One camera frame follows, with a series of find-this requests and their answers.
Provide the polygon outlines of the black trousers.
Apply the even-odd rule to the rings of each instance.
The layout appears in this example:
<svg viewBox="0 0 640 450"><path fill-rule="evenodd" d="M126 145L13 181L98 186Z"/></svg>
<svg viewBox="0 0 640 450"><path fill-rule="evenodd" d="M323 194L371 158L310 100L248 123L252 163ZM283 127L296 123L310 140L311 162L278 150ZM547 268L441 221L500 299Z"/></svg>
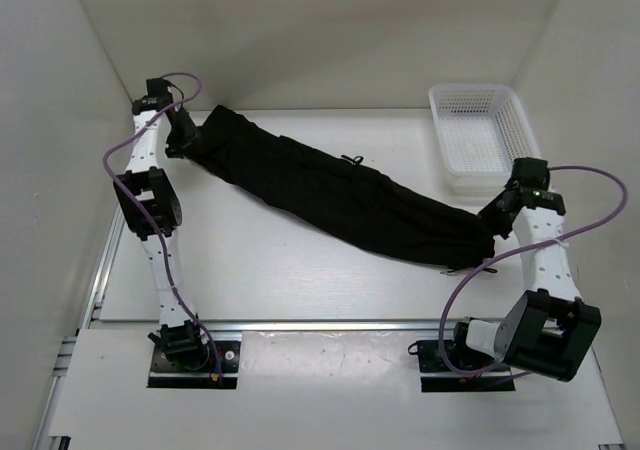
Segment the black trousers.
<svg viewBox="0 0 640 450"><path fill-rule="evenodd" d="M273 135L222 105L197 126L200 143L184 159L361 250L451 270L495 255L479 216L418 194L360 157Z"/></svg>

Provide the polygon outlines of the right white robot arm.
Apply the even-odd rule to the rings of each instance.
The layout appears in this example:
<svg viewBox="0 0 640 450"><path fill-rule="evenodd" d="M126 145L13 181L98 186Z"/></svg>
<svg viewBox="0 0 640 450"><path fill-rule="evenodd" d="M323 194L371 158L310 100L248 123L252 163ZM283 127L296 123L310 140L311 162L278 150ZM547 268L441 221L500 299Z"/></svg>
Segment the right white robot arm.
<svg viewBox="0 0 640 450"><path fill-rule="evenodd" d="M498 323L471 319L449 357L470 370L485 355L494 361L568 382L574 378L601 325L600 310L581 299L560 244L566 209L550 190L546 161L514 160L504 190L479 216L493 234L513 233L520 246L550 244L521 254L524 293Z"/></svg>

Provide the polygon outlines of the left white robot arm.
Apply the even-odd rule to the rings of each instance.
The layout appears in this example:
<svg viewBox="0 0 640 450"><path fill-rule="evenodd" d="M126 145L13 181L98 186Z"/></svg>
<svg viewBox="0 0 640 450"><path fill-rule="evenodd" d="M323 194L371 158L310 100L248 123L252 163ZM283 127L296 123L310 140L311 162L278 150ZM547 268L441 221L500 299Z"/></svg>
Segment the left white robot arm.
<svg viewBox="0 0 640 450"><path fill-rule="evenodd" d="M132 105L136 139L114 190L129 230L145 251L158 296L159 329L149 339L172 371L194 372L210 362L210 347L193 312L185 307L185 298L175 295L183 287L178 256L182 211L162 166L170 123L183 114L180 105L164 108L183 101L185 94L174 96L177 87L165 76L147 80L146 89L146 95Z"/></svg>

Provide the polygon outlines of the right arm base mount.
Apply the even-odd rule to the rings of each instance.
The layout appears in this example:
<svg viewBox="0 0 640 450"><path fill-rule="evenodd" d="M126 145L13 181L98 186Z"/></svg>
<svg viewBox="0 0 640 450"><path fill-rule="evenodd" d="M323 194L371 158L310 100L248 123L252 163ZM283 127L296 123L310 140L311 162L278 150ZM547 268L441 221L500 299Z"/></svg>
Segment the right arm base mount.
<svg viewBox="0 0 640 450"><path fill-rule="evenodd" d="M410 344L407 353L418 361L422 393L473 393L513 392L515 383L508 366L480 376L468 377L452 372L438 352L436 340L417 340Z"/></svg>

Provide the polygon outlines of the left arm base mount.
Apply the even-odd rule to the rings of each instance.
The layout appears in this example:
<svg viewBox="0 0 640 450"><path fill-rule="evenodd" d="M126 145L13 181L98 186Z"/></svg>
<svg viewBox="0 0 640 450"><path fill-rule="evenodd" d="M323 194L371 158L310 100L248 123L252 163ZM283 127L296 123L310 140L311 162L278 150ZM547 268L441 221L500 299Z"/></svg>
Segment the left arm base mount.
<svg viewBox="0 0 640 450"><path fill-rule="evenodd" d="M213 334L221 367L207 348L194 360L171 360L155 342L147 387L151 389L235 390L238 385L242 336L240 332Z"/></svg>

